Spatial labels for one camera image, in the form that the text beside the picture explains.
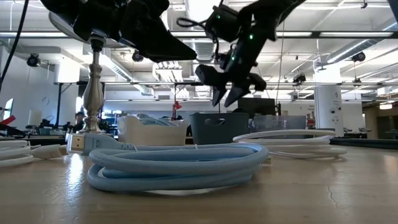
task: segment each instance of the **security camera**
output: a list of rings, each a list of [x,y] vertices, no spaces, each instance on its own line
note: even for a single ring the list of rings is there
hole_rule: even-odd
[[[30,67],[37,68],[40,66],[42,61],[39,59],[39,54],[30,54],[30,57],[27,59],[26,64]]]
[[[294,83],[303,83],[305,81],[307,81],[307,79],[305,78],[304,73],[301,73],[293,78]]]
[[[360,52],[353,56],[352,61],[354,62],[363,62],[366,59],[366,55],[364,52]]]
[[[141,55],[139,55],[139,51],[138,50],[136,50],[133,54],[132,54],[132,60],[133,61],[135,61],[135,62],[141,62],[141,61],[143,61],[144,60],[144,57],[143,56],[141,56]]]

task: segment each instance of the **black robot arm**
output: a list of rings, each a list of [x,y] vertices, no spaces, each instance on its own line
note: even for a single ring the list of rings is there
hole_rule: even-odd
[[[223,72],[213,67],[199,65],[195,73],[204,85],[213,87],[213,106],[217,105],[226,93],[226,84],[232,83],[231,91],[225,101],[229,106],[242,96],[250,93],[250,85],[256,91],[266,89],[265,81],[251,73],[256,59],[266,40],[275,41],[276,28],[286,17],[305,0],[259,0],[239,12],[228,6],[214,7],[213,14],[206,22],[206,32],[232,42],[238,39],[235,47],[226,54],[215,58]]]
[[[196,53],[175,38],[160,15],[168,0],[41,0],[73,32],[87,41],[92,36],[110,38],[137,49],[154,62],[194,60]]]

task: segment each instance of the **pillar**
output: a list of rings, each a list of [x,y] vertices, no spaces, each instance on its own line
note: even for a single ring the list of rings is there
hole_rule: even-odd
[[[317,83],[340,83],[340,68],[327,65],[323,69],[314,66]],[[336,136],[344,136],[341,86],[318,85],[315,87],[315,126],[318,129],[332,128]]]

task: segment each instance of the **coiled cable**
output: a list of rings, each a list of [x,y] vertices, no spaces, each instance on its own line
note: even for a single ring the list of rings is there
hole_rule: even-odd
[[[308,139],[264,139],[270,136],[283,135],[316,135],[320,137]],[[259,133],[244,134],[233,138],[234,142],[253,143],[266,146],[269,153],[276,156],[293,159],[319,159],[338,157],[346,154],[346,149],[335,149],[329,145],[336,133],[327,130],[278,130],[263,131]]]
[[[143,125],[159,125],[159,126],[168,126],[168,127],[176,127],[176,124],[173,124],[168,121],[164,121],[162,119],[155,119],[155,118],[141,118],[139,120]]]
[[[249,181],[267,156],[257,144],[96,149],[90,152],[94,165],[87,181],[96,189],[123,192],[226,187]]]
[[[28,164],[35,158],[51,159],[66,154],[60,145],[39,146],[31,149],[27,141],[0,141],[0,167]]]

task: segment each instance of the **silver candle holder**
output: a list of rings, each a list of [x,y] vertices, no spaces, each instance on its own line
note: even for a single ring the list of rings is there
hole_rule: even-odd
[[[98,115],[104,105],[104,94],[100,82],[102,68],[100,66],[100,52],[104,46],[104,39],[92,37],[90,46],[93,50],[93,63],[90,69],[89,79],[86,90],[83,94],[83,107],[86,109],[87,117],[84,119],[85,125],[78,133],[102,133],[98,123]]]

